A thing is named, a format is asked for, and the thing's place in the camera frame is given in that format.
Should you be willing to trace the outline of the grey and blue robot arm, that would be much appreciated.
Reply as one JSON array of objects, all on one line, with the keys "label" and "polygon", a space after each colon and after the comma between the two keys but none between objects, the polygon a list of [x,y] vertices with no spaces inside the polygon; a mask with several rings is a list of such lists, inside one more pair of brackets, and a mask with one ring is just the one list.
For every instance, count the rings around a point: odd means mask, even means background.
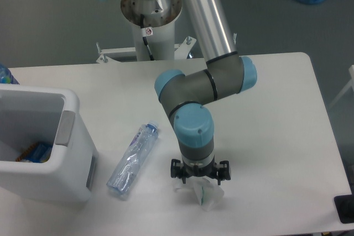
[{"label": "grey and blue robot arm", "polygon": [[206,104],[252,88],[257,70],[238,55],[220,0],[121,0],[123,15],[137,27],[137,57],[149,61],[173,57],[174,36],[157,30],[171,24],[182,7],[189,11],[206,68],[190,75],[168,70],[154,84],[182,156],[171,161],[171,176],[229,180],[229,162],[215,161],[214,122]]}]

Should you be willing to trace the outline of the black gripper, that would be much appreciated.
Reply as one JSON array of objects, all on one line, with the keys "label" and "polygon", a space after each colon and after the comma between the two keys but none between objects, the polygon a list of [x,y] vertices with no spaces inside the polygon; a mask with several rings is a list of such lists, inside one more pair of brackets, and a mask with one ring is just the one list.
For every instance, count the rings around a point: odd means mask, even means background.
[{"label": "black gripper", "polygon": [[193,165],[190,166],[186,162],[181,162],[177,159],[171,160],[170,166],[171,178],[178,178],[182,180],[183,184],[186,184],[187,179],[190,177],[209,177],[211,179],[217,179],[218,185],[222,181],[230,180],[230,162],[228,160],[221,161],[216,166],[215,159],[207,165]]}]

